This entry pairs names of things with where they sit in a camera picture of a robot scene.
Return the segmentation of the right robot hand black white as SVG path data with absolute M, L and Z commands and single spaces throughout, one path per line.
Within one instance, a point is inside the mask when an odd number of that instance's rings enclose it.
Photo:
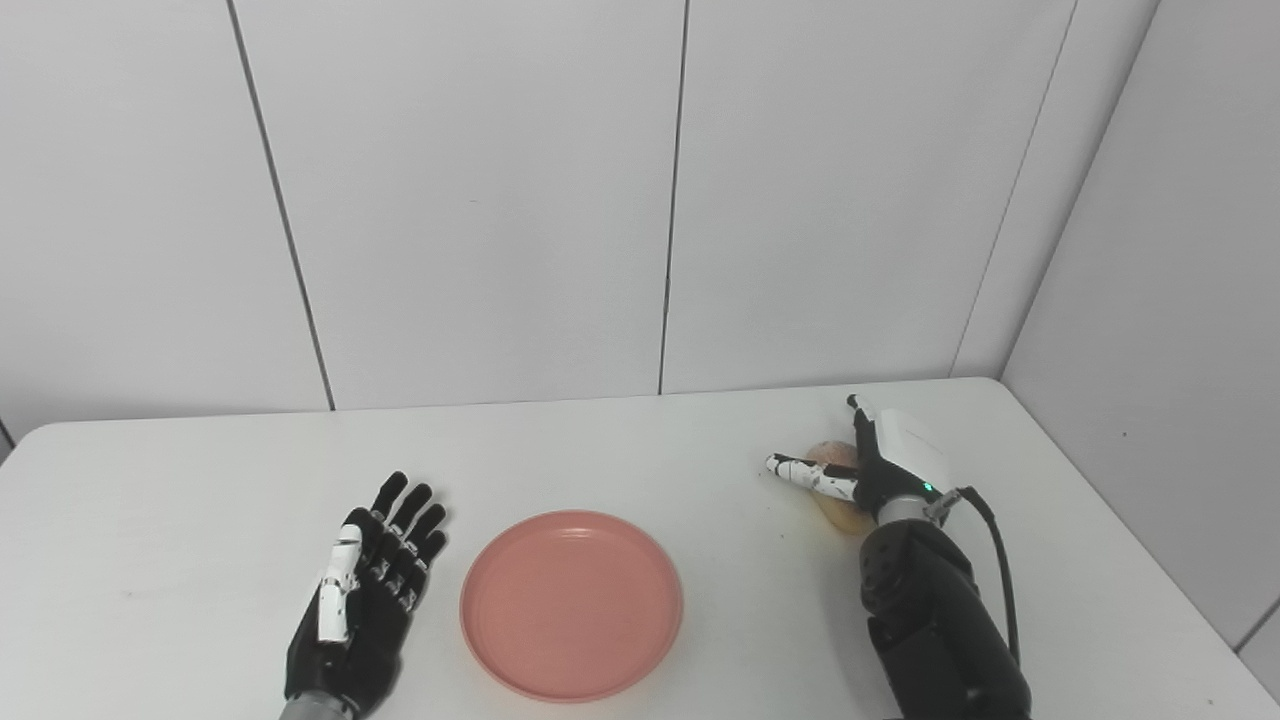
M 861 395 L 846 400 L 852 411 L 854 460 L 815 460 L 772 454 L 765 469 L 814 495 L 855 507 L 876 527 L 928 521 L 942 528 L 960 493 L 948 460 L 931 433 L 896 409 L 877 410 Z

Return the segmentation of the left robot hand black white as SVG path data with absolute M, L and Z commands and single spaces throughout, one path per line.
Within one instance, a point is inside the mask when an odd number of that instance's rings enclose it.
M 283 719 L 367 719 L 390 696 L 447 543 L 433 496 L 394 471 L 348 514 L 287 651 Z

